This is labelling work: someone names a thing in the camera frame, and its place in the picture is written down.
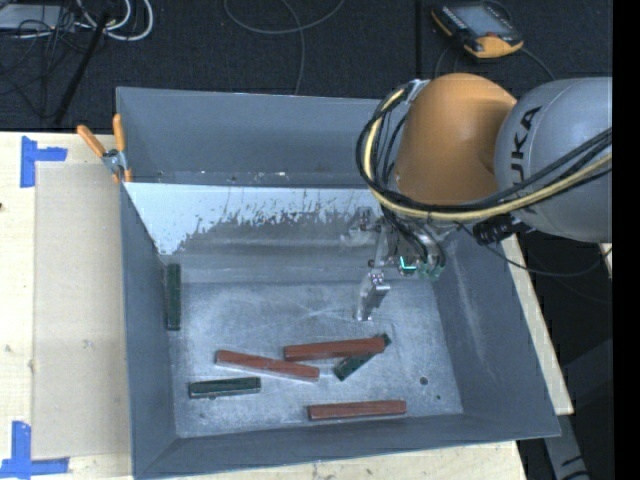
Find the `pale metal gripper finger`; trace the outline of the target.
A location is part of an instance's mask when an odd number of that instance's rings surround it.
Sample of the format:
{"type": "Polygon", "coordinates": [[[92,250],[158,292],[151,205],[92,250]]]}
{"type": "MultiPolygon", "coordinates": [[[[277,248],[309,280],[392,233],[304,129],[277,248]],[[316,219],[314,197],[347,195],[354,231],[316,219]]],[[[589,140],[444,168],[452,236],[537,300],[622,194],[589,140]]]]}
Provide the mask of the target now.
{"type": "Polygon", "coordinates": [[[379,308],[391,286],[383,277],[372,278],[371,286],[367,294],[367,319],[370,320],[375,309],[379,308]]]}
{"type": "Polygon", "coordinates": [[[374,310],[374,299],[376,295],[376,285],[372,274],[368,273],[360,283],[358,302],[355,310],[355,318],[358,321],[368,321],[374,310]]]}

